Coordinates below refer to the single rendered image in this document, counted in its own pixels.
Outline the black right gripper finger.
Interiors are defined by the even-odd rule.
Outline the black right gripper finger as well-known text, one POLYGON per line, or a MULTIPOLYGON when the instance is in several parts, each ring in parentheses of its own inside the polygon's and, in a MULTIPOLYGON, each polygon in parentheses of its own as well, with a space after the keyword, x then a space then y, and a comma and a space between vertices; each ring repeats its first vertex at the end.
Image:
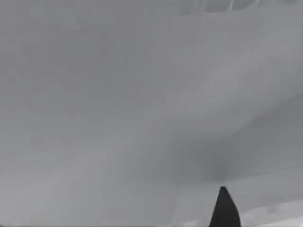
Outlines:
POLYGON ((238 209, 226 186, 221 186, 208 227, 241 227, 238 209))

